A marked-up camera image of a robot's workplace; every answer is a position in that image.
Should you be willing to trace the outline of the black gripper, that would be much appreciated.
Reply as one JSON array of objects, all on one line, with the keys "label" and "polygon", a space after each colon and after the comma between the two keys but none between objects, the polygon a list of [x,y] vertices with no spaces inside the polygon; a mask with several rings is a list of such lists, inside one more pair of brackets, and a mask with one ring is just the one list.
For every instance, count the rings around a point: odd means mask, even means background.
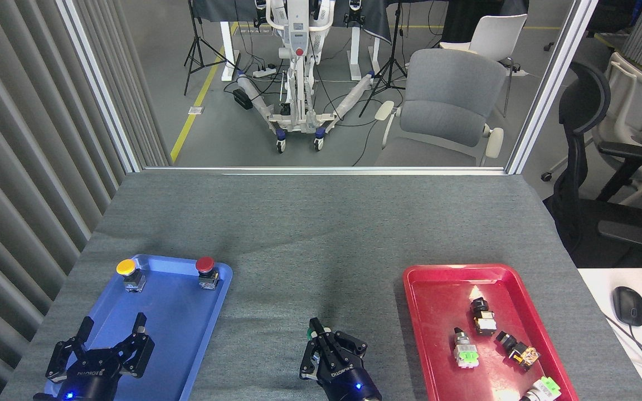
[{"label": "black gripper", "polygon": [[97,363],[76,362],[67,370],[70,355],[86,360],[84,347],[94,326],[90,316],[84,317],[78,332],[54,346],[46,368],[46,379],[60,385],[58,400],[113,400],[122,375],[140,379],[152,355],[155,343],[145,329],[147,317],[139,312],[132,333],[111,349],[112,360]]},{"label": "black gripper", "polygon": [[300,379],[321,383],[329,400],[382,400],[364,368],[367,343],[341,330],[332,332],[310,319],[310,340],[300,364]]}]

